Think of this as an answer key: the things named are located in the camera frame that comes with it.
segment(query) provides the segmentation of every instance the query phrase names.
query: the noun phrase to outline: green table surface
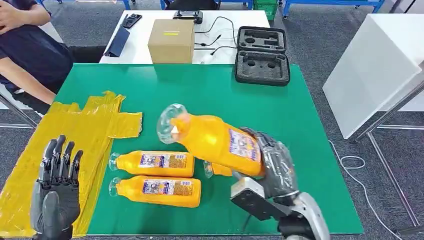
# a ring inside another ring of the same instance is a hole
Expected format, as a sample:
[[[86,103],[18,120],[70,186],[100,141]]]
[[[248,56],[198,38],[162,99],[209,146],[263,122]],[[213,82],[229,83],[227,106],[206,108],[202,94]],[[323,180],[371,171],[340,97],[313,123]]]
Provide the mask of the green table surface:
[[[235,127],[263,131],[287,145],[295,164],[301,191],[319,204],[331,233],[363,233],[352,199],[340,173],[326,133],[297,65],[290,66],[286,87],[236,82],[233,65],[198,64],[76,64],[56,101],[85,105],[89,96],[109,90],[126,96],[121,112],[143,112],[140,136],[116,139],[112,152],[135,150],[185,151],[178,144],[159,141],[156,123],[170,104],[185,105],[194,115],[215,115]],[[106,169],[89,235],[234,235],[276,234],[273,219],[248,216],[230,201],[233,177],[205,177],[196,160],[194,178],[202,183],[196,208],[132,202],[109,195],[112,178],[130,178],[123,170]]]

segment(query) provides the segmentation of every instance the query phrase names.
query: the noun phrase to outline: person's arm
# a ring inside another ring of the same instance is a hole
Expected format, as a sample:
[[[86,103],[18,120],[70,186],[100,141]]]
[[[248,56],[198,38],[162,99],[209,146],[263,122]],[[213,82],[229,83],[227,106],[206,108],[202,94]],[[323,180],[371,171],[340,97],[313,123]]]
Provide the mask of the person's arm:
[[[0,59],[0,75],[46,104],[51,105],[56,97],[56,94],[43,86],[35,77],[14,63],[9,57]]]
[[[25,24],[42,26],[49,21],[49,13],[38,4],[28,6],[28,10],[20,10],[0,0],[0,35]]]
[[[23,24],[43,26],[50,22],[50,15],[44,7],[38,4],[32,5],[29,10],[21,10]]]

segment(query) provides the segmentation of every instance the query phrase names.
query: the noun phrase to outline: yellow bottle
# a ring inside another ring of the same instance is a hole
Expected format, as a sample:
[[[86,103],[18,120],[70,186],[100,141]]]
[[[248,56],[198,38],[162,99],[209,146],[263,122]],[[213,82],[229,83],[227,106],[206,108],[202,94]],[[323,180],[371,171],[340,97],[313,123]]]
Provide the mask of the yellow bottle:
[[[121,195],[134,202],[195,208],[200,204],[202,184],[194,178],[135,176],[115,177],[109,184],[111,196]]]
[[[204,173],[208,179],[213,175],[222,175],[226,177],[233,176],[231,168],[216,163],[203,161],[203,168]]]
[[[178,151],[133,151],[123,155],[114,152],[109,158],[109,168],[134,175],[191,178],[195,158],[191,153]]]
[[[196,158],[250,176],[262,175],[256,140],[217,116],[191,115],[183,105],[175,103],[162,112],[156,129],[162,142],[178,142]]]

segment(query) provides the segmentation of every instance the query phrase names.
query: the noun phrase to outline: green crate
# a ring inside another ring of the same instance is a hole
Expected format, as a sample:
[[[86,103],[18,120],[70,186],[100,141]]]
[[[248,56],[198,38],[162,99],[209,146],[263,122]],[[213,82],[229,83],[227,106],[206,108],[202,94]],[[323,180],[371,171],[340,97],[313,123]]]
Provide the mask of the green crate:
[[[253,0],[255,4],[275,4],[277,0]]]
[[[278,4],[274,1],[274,3],[254,3],[254,10],[264,10],[266,14],[266,18],[268,20],[274,20],[277,12]]]

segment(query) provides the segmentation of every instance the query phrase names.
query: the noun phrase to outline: cardboard box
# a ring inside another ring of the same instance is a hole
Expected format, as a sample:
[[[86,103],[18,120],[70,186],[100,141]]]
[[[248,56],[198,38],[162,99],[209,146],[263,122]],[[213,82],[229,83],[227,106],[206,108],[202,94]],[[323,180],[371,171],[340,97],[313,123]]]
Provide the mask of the cardboard box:
[[[191,64],[195,48],[193,20],[156,19],[148,40],[154,64]]]

